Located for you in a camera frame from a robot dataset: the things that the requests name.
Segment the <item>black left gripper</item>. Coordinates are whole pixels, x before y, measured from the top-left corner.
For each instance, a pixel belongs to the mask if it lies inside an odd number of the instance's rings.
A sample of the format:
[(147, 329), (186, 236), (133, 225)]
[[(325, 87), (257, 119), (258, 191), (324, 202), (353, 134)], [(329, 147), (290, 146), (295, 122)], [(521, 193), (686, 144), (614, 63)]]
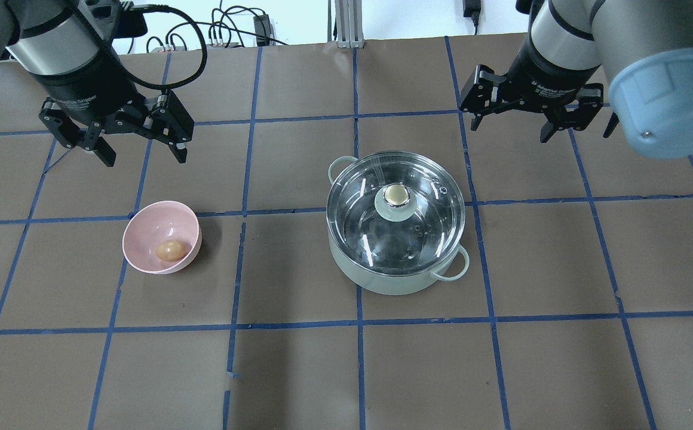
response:
[(102, 133), (133, 133), (147, 117), (145, 136), (186, 163), (195, 122), (182, 101), (174, 90), (145, 100), (119, 66), (108, 47), (94, 42), (27, 42), (26, 70), (48, 93), (41, 122), (66, 149), (80, 147), (112, 168), (116, 152)]

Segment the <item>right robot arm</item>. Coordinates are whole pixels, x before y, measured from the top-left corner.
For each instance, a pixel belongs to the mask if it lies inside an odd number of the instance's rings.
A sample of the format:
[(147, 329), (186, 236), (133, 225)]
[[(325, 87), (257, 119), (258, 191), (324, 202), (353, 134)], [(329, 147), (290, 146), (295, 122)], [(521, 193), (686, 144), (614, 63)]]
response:
[(622, 128), (639, 154), (693, 155), (693, 1), (518, 1), (529, 17), (507, 73), (480, 64), (459, 96), (477, 130), (510, 110), (546, 118), (540, 142), (581, 131), (612, 108), (604, 136)]

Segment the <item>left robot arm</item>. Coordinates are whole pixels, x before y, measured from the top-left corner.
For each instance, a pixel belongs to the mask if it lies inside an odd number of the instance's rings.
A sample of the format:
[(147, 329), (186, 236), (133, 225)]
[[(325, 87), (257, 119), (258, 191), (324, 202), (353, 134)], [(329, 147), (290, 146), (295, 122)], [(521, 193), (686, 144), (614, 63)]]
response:
[(185, 12), (158, 4), (123, 1), (0, 1), (0, 58), (8, 52), (48, 93), (39, 120), (66, 149), (79, 148), (114, 166), (105, 134), (138, 134), (162, 142), (185, 163), (195, 122), (174, 90), (201, 76), (201, 63), (188, 78), (156, 84), (130, 72), (112, 42), (147, 33), (145, 14)]

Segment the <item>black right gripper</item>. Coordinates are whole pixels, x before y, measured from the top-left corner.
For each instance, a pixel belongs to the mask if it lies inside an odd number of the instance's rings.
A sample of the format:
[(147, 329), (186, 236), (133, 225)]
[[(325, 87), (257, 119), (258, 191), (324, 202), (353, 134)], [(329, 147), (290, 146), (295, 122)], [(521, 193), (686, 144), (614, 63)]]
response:
[[(471, 116), (477, 131), (486, 115), (508, 110), (542, 113), (540, 142), (564, 130), (583, 131), (604, 104), (603, 84), (587, 84), (599, 65), (571, 70), (547, 60), (533, 45), (521, 45), (505, 75), (479, 64), (459, 93), (459, 110)], [(566, 105), (576, 100), (578, 106)]]

